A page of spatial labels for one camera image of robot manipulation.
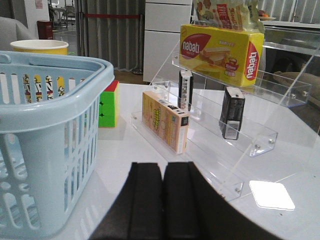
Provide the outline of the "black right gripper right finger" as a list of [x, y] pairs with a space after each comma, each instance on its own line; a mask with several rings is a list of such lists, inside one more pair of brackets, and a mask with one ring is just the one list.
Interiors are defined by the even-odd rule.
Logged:
[[170, 162], [164, 180], [166, 240], [277, 240], [220, 196], [193, 162]]

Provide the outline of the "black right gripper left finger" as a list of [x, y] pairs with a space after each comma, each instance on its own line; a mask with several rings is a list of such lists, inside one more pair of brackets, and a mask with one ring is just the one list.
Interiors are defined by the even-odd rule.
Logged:
[[131, 164], [127, 179], [91, 240], [161, 240], [162, 175], [157, 163]]

